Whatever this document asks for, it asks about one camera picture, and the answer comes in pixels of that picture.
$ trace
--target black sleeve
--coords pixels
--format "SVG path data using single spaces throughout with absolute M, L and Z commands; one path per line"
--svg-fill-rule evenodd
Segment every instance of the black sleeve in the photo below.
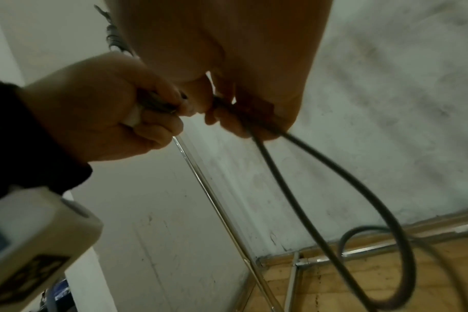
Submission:
M 18 87 L 0 83 L 0 198 L 11 186 L 48 186 L 63 192 L 92 173 L 67 155 L 17 97 Z

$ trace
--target wooden floor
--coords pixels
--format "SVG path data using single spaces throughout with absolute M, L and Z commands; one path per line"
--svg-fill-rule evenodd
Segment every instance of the wooden floor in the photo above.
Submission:
M 468 286 L 468 238 L 435 245 L 449 258 Z M 458 299 L 442 269 L 426 253 L 415 249 L 418 281 L 413 298 L 400 311 L 460 311 Z M 399 283 L 400 261 L 397 253 L 373 256 L 346 263 L 357 282 L 375 299 L 391 295 Z M 283 306 L 291 267 L 278 265 L 265 272 L 265 279 Z M 269 311 L 257 287 L 251 293 L 244 312 Z M 313 266 L 299 270 L 292 312 L 365 311 L 333 266 Z

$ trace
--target hand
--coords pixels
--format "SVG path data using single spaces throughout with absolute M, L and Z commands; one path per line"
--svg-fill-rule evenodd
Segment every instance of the hand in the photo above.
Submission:
M 53 139 L 80 162 L 114 160 L 168 145 L 183 131 L 177 115 L 143 111 L 142 123 L 120 122 L 138 88 L 155 91 L 187 111 L 178 90 L 142 62 L 107 53 L 63 68 L 20 90 L 20 98 Z
M 330 12 L 331 0 L 107 0 L 142 60 L 177 85 L 205 122 L 247 137 L 240 121 L 212 109 L 215 93 L 287 130 Z M 262 139 L 275 136 L 257 129 Z

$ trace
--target black jacket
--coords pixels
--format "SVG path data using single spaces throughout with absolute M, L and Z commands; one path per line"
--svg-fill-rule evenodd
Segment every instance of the black jacket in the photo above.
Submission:
M 48 186 L 63 192 L 92 173 L 68 156 L 17 97 L 18 87 L 0 83 L 0 198 L 11 187 Z

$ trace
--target chrome pipe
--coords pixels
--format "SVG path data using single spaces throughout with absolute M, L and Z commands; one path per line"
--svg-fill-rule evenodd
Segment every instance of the chrome pipe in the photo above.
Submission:
M 423 233 L 415 234 L 414 236 L 417 238 L 421 238 L 427 243 L 445 242 L 455 238 L 468 236 L 468 224 L 425 231 Z M 366 247 L 360 247 L 344 251 L 342 256 L 344 260 L 353 260 L 365 258 L 370 255 L 390 252 L 395 250 L 396 247 L 397 246 L 395 244 L 395 241 L 389 240 L 385 242 L 371 244 Z M 329 262 L 329 259 L 326 256 L 316 256 L 312 258 L 300 259 L 295 265 L 298 267 L 306 267 L 315 264 L 324 264 L 327 262 Z
M 191 156 L 190 152 L 185 147 L 181 138 L 174 137 L 173 140 L 176 146 L 179 148 L 179 151 L 183 155 L 184 159 L 186 160 L 186 163 L 188 163 L 188 166 L 193 172 L 194 176 L 200 183 L 200 186 L 205 192 L 205 195 L 207 195 L 208 200 L 210 201 L 213 208 L 215 209 L 217 216 L 222 222 L 222 225 L 224 226 L 225 230 L 229 234 L 229 237 L 234 243 L 236 249 L 238 250 L 239 255 L 241 255 L 241 258 L 243 259 L 244 264 L 247 266 L 249 272 L 254 276 L 256 284 L 260 288 L 260 292 L 265 297 L 267 303 L 270 305 L 272 312 L 283 312 L 280 303 L 275 298 L 274 293 L 270 290 L 265 278 L 263 278 L 262 273 L 260 272 L 258 267 L 255 265 L 255 263 L 251 260 L 251 258 L 248 256 L 246 246 L 242 242 L 237 232 L 234 230 L 232 221 L 229 219 L 229 217 L 227 216 L 224 210 L 224 207 L 222 206 L 222 204 L 219 202 L 219 200 L 215 196 L 212 187 L 210 186 L 210 184 L 208 183 L 208 180 L 203 175 L 200 167 L 194 161 L 194 158 Z
M 289 286 L 287 287 L 287 295 L 285 295 L 284 312 L 291 312 L 292 302 L 294 299 L 294 290 L 296 284 L 296 276 L 299 262 L 299 251 L 294 252 L 294 259 L 292 260 L 291 275 L 289 276 Z

